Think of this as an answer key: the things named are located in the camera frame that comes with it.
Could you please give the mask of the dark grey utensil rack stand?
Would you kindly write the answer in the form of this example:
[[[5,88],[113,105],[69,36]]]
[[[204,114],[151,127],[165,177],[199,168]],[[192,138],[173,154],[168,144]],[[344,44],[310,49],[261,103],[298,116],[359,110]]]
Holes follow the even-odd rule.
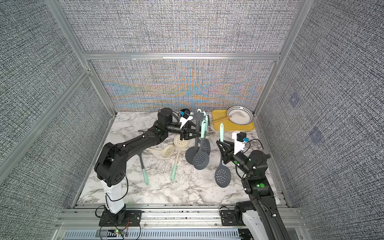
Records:
[[[186,160],[189,164],[193,165],[194,164],[194,157],[198,153],[200,147],[199,145],[203,146],[203,151],[207,152],[208,155],[211,153],[211,145],[208,140],[203,141],[201,143],[201,123],[203,120],[208,120],[209,117],[207,116],[205,111],[201,111],[201,109],[198,109],[196,113],[193,115],[193,120],[196,121],[196,132],[197,135],[195,137],[195,146],[189,148],[186,151]]]

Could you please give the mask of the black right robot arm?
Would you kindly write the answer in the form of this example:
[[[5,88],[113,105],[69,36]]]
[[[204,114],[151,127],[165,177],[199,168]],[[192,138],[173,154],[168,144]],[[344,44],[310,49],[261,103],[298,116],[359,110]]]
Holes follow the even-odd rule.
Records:
[[[236,221],[245,225],[255,240],[289,240],[266,177],[267,159],[271,156],[260,150],[253,150],[246,156],[242,151],[235,153],[235,143],[219,140],[216,143],[224,164],[232,162],[244,173],[242,185],[250,200],[236,203]]]

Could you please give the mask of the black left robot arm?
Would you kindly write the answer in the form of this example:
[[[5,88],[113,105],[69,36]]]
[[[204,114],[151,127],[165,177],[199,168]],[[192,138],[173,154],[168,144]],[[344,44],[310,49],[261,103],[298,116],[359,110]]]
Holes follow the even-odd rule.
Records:
[[[205,129],[200,127],[205,120],[205,114],[198,109],[191,112],[182,109],[178,114],[170,108],[158,111],[158,119],[147,131],[129,141],[103,146],[94,171],[101,181],[105,198],[106,211],[110,214],[118,214],[125,210],[123,198],[127,193],[122,192],[122,180],[127,179],[127,161],[142,151],[159,145],[168,138],[170,133],[179,134],[180,139],[190,140],[198,138]]]

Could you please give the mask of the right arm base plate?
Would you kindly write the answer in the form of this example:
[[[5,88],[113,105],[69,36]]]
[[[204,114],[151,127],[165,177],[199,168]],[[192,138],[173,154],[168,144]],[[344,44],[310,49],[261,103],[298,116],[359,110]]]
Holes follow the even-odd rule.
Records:
[[[223,226],[229,227],[229,226],[240,226],[241,225],[236,220],[234,210],[221,209],[220,210],[220,217],[221,217],[221,222],[222,222]]]

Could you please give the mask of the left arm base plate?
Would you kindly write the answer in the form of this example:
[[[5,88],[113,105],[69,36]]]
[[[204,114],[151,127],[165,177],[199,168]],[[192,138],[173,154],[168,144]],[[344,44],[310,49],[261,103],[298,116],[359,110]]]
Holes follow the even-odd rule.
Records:
[[[99,226],[100,227],[138,227],[141,218],[142,218],[142,211],[127,211],[127,210],[121,210],[117,214],[112,214],[108,210],[104,210],[100,221]]]

